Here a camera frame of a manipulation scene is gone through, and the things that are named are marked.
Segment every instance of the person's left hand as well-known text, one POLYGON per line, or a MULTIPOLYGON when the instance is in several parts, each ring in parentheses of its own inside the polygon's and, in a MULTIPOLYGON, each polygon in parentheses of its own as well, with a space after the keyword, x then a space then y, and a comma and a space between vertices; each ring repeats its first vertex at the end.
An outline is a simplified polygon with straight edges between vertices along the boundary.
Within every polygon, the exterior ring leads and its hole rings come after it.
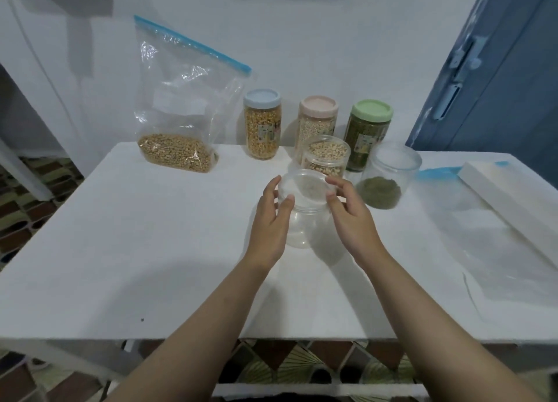
POLYGON ((261 263, 269 269, 283 255, 289 230, 289 217, 295 206, 294 195, 288 195, 281 206, 277 206, 275 187, 280 181, 281 176, 273 178, 263 190, 255 211, 248 249, 244 256, 245 259, 261 263))

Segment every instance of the green powder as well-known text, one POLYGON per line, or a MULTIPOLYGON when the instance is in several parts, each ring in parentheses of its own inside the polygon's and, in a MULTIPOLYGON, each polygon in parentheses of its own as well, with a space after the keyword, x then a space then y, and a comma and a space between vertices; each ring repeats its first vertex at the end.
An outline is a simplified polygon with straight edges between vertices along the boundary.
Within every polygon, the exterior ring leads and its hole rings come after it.
POLYGON ((360 197, 373 208, 394 208, 401 198, 401 188, 395 180, 382 176, 362 180, 357 185, 360 197))

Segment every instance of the jar lid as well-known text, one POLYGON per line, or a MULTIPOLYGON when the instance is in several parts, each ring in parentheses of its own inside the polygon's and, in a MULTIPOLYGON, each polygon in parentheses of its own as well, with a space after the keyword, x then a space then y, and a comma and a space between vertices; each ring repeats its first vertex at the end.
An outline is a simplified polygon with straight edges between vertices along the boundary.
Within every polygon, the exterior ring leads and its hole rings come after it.
POLYGON ((274 109, 280 103, 281 94, 268 88, 253 89, 244 96, 244 105, 253 109, 274 109))
POLYGON ((338 111, 339 105, 337 101, 323 95, 312 95, 300 102, 300 112, 308 117, 327 119, 336 117, 338 111))
POLYGON ((295 196, 298 211, 319 211, 327 205, 327 191, 335 192, 335 186, 325 181, 325 174, 310 169, 300 169, 283 176, 279 182, 279 200, 287 195, 295 196))
POLYGON ((371 123, 385 123, 394 116, 394 109, 382 101, 362 100, 353 105, 350 113, 371 123))

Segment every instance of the clear plastic jar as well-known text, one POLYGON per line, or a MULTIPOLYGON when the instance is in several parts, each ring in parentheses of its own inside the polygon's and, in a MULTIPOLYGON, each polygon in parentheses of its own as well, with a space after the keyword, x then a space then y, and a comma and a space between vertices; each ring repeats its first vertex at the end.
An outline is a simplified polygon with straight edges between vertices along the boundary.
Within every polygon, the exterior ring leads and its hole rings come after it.
POLYGON ((295 157, 300 163, 304 142, 317 135, 332 135, 337 121, 339 105, 333 98, 313 95, 304 98, 298 105, 295 134, 295 157))
POLYGON ((300 169, 283 176, 279 182, 279 203, 289 194, 295 196, 287 232, 289 246, 308 248, 323 233, 330 217, 327 191, 335 191, 335 187, 325 182, 324 174, 314 170, 300 169))
POLYGON ((347 170, 364 170, 368 154, 386 136, 393 115, 394 109, 382 101, 362 100, 353 105, 344 138, 351 149, 347 170))
POLYGON ((373 208, 394 208, 421 165, 422 158, 413 148, 382 142, 373 147, 357 192, 373 208))
POLYGON ((281 138, 281 95, 272 89, 254 89, 244 96, 246 146, 254 158, 273 158, 281 138))
POLYGON ((301 166, 327 176, 343 177, 349 156, 350 147, 345 141, 330 135, 318 135, 306 140, 301 166))

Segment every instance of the light green jar lid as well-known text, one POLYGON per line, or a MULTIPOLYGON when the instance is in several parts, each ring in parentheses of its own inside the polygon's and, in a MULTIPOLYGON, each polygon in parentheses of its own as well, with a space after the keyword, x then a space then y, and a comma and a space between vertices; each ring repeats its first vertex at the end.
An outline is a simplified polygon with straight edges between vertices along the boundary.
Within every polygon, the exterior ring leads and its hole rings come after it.
POLYGON ((362 100, 353 105, 350 113, 371 123, 385 123, 394 116, 394 109, 382 101, 362 100))

